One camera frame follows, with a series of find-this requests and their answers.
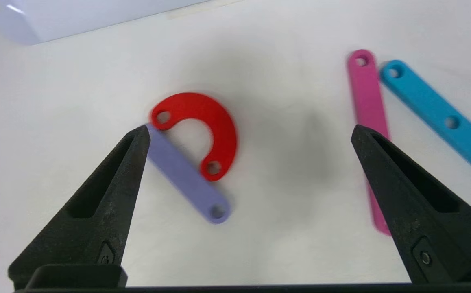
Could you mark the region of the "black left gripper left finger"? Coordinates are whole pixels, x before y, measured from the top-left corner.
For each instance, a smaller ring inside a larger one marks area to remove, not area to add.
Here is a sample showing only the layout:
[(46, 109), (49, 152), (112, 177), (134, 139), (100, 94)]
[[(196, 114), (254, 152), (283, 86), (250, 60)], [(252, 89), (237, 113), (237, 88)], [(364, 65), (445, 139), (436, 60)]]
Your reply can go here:
[(9, 265), (14, 288), (124, 288), (121, 262), (150, 146), (128, 132)]

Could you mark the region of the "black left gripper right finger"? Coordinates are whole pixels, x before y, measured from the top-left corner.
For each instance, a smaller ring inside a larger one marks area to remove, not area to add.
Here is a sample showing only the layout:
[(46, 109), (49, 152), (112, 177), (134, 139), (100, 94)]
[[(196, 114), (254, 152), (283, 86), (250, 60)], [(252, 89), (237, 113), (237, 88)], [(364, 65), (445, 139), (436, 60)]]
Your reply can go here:
[(379, 132), (351, 143), (411, 282), (471, 283), (471, 206)]

